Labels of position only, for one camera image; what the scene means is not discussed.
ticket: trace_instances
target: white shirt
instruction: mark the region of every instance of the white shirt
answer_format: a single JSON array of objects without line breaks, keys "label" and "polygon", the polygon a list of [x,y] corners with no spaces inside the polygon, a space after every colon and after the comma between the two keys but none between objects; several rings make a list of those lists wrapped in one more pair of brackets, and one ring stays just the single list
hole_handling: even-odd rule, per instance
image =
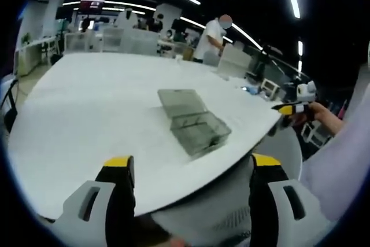
[{"label": "white shirt", "polygon": [[138,24],[139,24],[138,17],[135,13],[131,12],[129,19],[127,19],[126,11],[123,11],[118,15],[118,18],[116,22],[114,23],[114,26],[127,30],[127,29],[133,28],[135,25],[138,25]]},{"label": "white shirt", "polygon": [[217,55],[219,53],[219,49],[216,46],[210,44],[207,36],[211,36],[213,39],[222,44],[224,34],[226,34],[226,31],[221,27],[218,19],[214,19],[208,22],[206,25],[206,29],[204,29],[199,40],[197,49],[194,52],[194,58],[203,60],[204,54],[208,51],[211,51],[212,53]]}]

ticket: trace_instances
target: round table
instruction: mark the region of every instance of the round table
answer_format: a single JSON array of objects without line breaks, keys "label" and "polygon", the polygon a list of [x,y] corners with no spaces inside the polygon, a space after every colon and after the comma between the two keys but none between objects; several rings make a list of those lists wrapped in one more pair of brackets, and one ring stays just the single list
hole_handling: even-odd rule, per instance
[{"label": "round table", "polygon": [[[36,213],[52,219],[104,162],[135,160],[135,215],[186,197],[237,163],[277,122],[271,102],[212,67],[116,53],[67,54],[36,84],[9,138],[9,161]],[[227,143],[191,158],[170,131],[158,89],[196,89],[231,128]]]}]

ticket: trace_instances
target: gray transparent container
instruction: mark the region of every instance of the gray transparent container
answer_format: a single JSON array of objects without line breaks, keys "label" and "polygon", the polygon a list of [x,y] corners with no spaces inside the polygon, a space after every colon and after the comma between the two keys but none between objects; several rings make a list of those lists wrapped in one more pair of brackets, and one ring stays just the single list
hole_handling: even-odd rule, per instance
[{"label": "gray transparent container", "polygon": [[195,90],[159,90],[158,95],[172,133],[189,155],[210,152],[227,140],[230,128],[207,110]]}]

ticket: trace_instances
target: ceiling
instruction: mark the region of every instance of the ceiling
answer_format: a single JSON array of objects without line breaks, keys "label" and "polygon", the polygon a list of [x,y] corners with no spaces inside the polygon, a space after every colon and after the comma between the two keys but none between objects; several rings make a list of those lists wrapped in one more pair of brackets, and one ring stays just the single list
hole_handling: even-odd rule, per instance
[{"label": "ceiling", "polygon": [[[182,8],[184,17],[203,25],[215,16],[229,14],[259,44],[281,50],[284,59],[294,67],[298,64],[297,45],[301,40],[303,72],[325,86],[352,86],[358,65],[365,61],[369,0],[297,0],[300,19],[294,17],[290,0],[198,0],[200,5],[188,0],[110,1],[153,8],[157,3],[170,3]],[[232,28],[227,36],[250,44]]]}]

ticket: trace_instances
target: floor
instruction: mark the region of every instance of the floor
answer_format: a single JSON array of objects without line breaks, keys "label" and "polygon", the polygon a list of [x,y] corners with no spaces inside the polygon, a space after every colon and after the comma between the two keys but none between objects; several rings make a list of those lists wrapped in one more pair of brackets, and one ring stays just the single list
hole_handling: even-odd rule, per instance
[{"label": "floor", "polygon": [[[12,90],[14,99],[16,99],[18,112],[21,111],[23,103],[27,99],[27,96],[32,91],[33,87],[49,69],[50,67],[48,65],[40,65],[27,76],[19,78],[18,86],[15,86]],[[3,134],[5,135],[4,140],[7,142],[9,134],[7,132],[4,132]],[[137,234],[135,238],[140,241],[140,243],[138,243],[139,247],[170,247],[170,244],[167,241],[167,233],[154,226],[153,223],[148,224],[147,220],[139,219],[135,223],[134,229],[135,234]]]}]

